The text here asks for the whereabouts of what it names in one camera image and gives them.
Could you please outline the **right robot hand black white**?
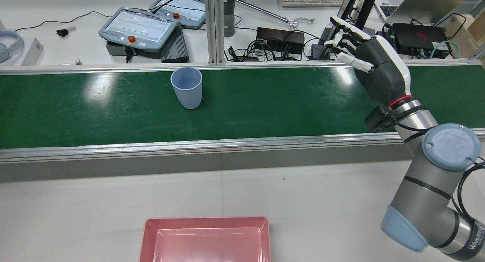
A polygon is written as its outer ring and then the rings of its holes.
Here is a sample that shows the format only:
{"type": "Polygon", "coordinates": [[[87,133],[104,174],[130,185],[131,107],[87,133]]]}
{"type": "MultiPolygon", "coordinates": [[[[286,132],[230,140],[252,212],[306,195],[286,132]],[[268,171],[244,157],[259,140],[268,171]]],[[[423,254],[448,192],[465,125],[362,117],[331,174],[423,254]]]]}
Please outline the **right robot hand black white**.
{"type": "Polygon", "coordinates": [[[384,37],[366,34],[338,16],[330,22],[337,33],[324,46],[333,50],[338,61],[355,69],[372,100],[388,109],[412,100],[410,71],[384,37]]]}

